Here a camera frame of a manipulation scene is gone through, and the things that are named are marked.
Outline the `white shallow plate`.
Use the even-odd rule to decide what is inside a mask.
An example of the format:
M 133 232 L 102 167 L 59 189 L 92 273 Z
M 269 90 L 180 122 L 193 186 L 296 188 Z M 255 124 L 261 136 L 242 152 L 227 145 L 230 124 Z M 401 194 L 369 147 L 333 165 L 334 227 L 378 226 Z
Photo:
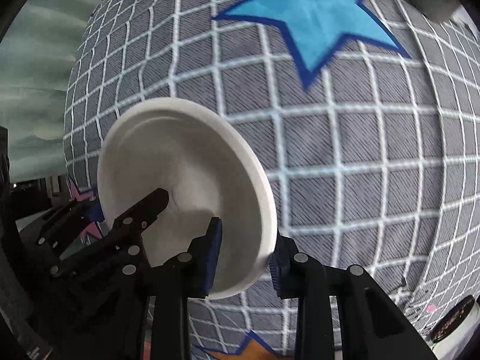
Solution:
M 114 122 L 97 165 L 97 191 L 108 224 L 155 189 L 166 209 L 143 233 L 150 263 L 184 252 L 213 217 L 222 221 L 210 299 L 249 289 L 265 272 L 278 232 L 269 179 L 252 148 L 215 112 L 159 97 Z

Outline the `round black lidded container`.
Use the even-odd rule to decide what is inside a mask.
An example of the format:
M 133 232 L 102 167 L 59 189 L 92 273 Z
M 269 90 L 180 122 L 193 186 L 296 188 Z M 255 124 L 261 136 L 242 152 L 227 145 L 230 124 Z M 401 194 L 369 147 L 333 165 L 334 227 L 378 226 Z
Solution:
M 476 303 L 472 295 L 459 301 L 430 331 L 430 341 L 436 344 L 450 336 L 467 318 Z

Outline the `grey checkered tablecloth with stars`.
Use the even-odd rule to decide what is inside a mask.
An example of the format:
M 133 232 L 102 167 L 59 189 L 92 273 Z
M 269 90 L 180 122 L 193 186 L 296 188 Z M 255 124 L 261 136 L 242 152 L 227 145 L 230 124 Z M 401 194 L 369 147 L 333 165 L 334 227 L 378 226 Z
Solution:
M 479 294 L 479 39 L 407 0 L 364 0 L 407 55 L 351 41 L 304 91 L 279 31 L 215 20 L 239 0 L 103 0 L 67 87 L 64 153 L 97 182 L 114 121 L 176 95 L 229 121 L 268 173 L 279 227 L 366 267 L 426 334 Z

